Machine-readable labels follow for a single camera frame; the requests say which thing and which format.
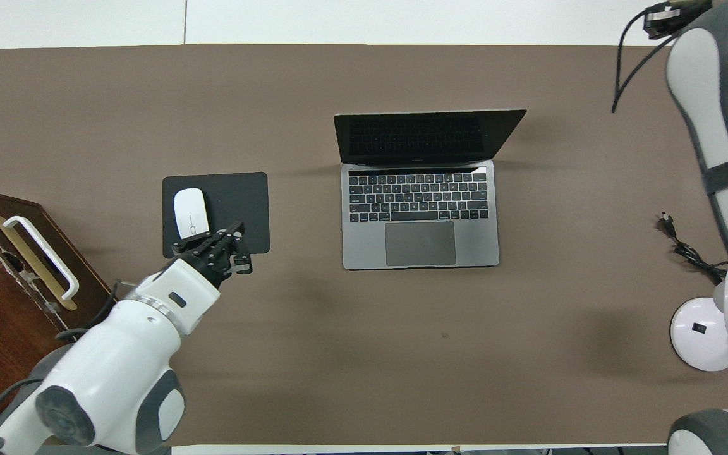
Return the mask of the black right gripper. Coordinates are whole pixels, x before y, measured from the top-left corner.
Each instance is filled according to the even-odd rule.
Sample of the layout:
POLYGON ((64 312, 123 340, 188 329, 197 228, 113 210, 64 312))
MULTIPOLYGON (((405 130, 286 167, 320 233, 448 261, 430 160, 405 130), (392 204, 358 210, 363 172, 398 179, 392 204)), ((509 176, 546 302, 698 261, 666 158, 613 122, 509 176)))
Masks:
POLYGON ((650 40, 670 37, 711 9, 713 1, 667 1, 644 9, 644 31, 650 40))

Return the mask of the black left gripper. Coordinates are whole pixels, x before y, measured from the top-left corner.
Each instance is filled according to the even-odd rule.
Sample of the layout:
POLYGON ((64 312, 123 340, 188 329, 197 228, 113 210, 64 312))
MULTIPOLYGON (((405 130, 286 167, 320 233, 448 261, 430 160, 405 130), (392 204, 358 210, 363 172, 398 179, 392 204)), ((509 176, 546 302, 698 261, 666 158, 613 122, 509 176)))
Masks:
POLYGON ((251 274, 252 256, 245 243, 245 223, 232 222, 230 227, 204 231, 176 241, 171 250, 219 289, 233 274, 251 274))

